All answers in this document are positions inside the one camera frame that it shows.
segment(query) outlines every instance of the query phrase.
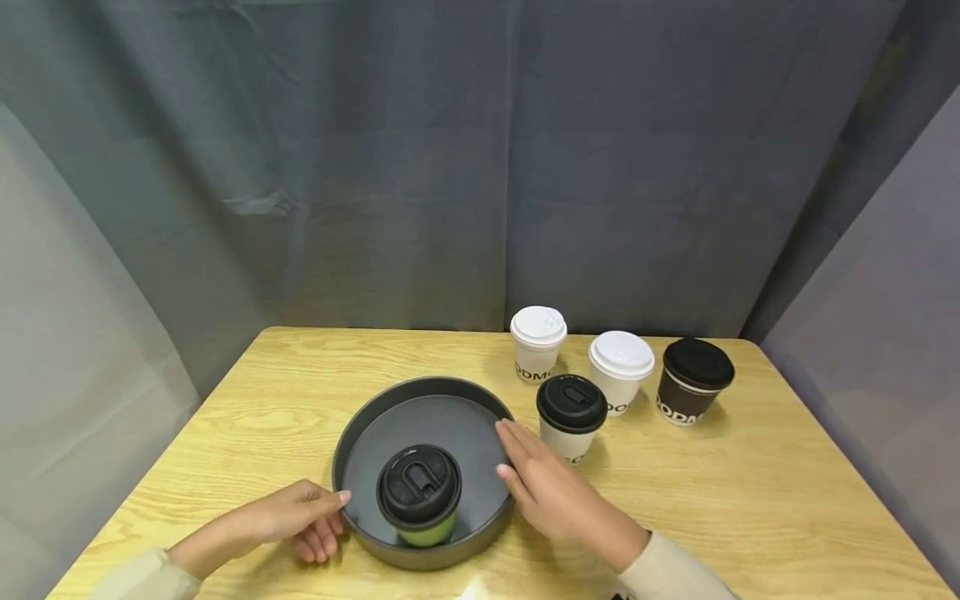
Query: coffee cup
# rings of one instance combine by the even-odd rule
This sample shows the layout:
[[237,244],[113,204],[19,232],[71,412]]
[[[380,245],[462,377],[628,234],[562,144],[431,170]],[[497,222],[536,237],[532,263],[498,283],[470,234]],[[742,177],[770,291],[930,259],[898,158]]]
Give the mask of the coffee cup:
[[607,399],[580,375],[555,375],[537,390],[540,439],[574,465],[587,456],[597,429],[607,419]]
[[654,352],[626,331],[598,335],[589,349],[590,381],[607,397],[607,412],[619,417],[633,403],[643,380],[654,370]]
[[710,342],[683,338],[666,347],[657,408],[671,423],[689,427],[733,382],[730,357]]
[[411,546],[434,546],[453,535],[463,482],[457,461],[443,448],[400,450],[380,471],[376,489],[380,513]]
[[516,375],[527,383],[546,380],[566,338],[564,316],[548,306],[527,306],[510,319],[510,332],[516,347]]

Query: green cup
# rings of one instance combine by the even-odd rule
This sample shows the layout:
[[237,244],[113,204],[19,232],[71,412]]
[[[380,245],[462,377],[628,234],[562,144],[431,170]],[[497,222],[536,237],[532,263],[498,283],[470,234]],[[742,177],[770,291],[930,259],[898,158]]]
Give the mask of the green cup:
[[399,451],[380,471],[376,489],[380,513],[411,546],[428,548],[453,535],[463,481],[443,448],[419,444]]

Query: wood grain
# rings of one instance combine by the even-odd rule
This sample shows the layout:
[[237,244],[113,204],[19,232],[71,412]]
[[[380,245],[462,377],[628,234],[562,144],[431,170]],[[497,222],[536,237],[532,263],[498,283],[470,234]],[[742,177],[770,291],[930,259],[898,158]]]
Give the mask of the wood grain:
[[[589,336],[570,336],[559,371],[588,373]],[[657,356],[670,342],[651,338]],[[743,598],[953,597],[753,344],[716,341],[737,369],[691,428],[649,401],[660,369],[608,420],[582,472],[612,502],[709,564]],[[241,357],[51,593],[86,597],[110,569],[170,545],[216,515],[302,477],[325,485],[340,432],[398,381],[476,381],[534,428],[533,386],[514,373],[509,334],[273,327]],[[333,563],[281,546],[227,565],[201,598],[610,598],[593,558],[556,548],[515,516],[487,552],[434,573],[405,572],[356,540]]]

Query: beige sleeve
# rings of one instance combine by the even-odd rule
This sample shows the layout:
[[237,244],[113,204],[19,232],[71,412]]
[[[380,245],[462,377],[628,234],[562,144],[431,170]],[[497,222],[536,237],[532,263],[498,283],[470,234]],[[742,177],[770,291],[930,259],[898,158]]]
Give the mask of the beige sleeve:
[[200,581],[172,564],[167,553],[151,550],[111,572],[90,594],[90,600],[193,600]]
[[620,574],[620,581],[634,600],[736,599],[705,564],[656,531],[643,554]]

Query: gray tray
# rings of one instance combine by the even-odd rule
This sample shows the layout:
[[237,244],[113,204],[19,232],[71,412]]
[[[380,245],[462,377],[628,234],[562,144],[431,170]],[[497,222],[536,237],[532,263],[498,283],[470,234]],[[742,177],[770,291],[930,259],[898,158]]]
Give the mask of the gray tray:
[[[360,545],[384,563],[415,570],[444,568],[483,551],[506,528],[514,506],[496,475],[496,466],[507,457],[493,427],[513,418],[496,396],[454,377],[404,381],[365,404],[333,455],[333,488],[353,492],[344,513]],[[453,536],[431,548],[407,545],[376,504],[380,470],[414,444],[446,449],[463,475]]]

